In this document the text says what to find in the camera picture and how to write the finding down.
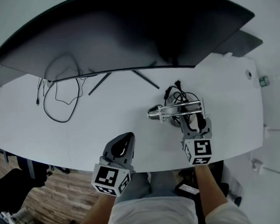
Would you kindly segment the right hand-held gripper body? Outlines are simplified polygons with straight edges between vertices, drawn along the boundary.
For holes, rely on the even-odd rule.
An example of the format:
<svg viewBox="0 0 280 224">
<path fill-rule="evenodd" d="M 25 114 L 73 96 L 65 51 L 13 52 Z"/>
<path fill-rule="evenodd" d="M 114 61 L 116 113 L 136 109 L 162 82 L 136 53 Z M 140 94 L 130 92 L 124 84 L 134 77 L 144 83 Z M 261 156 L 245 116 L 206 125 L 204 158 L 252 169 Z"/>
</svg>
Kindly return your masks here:
<svg viewBox="0 0 280 224">
<path fill-rule="evenodd" d="M 203 131 L 193 130 L 191 136 L 182 138 L 182 149 L 190 165 L 209 164 L 212 158 L 212 124 L 210 119 L 206 120 Z"/>
</svg>

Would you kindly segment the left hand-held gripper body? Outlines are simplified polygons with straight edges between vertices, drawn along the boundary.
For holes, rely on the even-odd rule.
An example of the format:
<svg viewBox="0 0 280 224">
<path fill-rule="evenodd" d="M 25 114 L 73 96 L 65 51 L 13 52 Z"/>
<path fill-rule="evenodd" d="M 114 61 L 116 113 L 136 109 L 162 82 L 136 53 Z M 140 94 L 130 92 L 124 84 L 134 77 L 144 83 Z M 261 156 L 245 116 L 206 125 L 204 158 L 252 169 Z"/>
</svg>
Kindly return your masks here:
<svg viewBox="0 0 280 224">
<path fill-rule="evenodd" d="M 99 193 L 121 196 L 135 172 L 132 161 L 132 154 L 123 157 L 101 156 L 100 162 L 94 165 L 91 184 Z"/>
</svg>

